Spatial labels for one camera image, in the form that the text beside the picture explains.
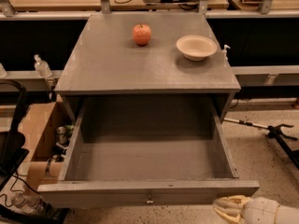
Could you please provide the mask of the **yellow-padded gripper fingers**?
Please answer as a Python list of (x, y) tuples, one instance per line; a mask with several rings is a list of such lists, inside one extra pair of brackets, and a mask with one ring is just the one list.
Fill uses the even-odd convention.
[(221, 197), (213, 202), (213, 209), (228, 224), (240, 224), (245, 204), (250, 200), (244, 195)]

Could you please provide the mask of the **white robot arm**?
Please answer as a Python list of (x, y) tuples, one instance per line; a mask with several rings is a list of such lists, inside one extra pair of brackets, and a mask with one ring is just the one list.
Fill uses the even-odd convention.
[(221, 197), (213, 208), (228, 224), (299, 224), (299, 209), (264, 197)]

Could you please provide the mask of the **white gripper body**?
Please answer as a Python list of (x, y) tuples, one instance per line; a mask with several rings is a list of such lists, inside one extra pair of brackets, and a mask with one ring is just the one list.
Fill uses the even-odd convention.
[(246, 224), (275, 224), (279, 203), (263, 197), (248, 201), (242, 211)]

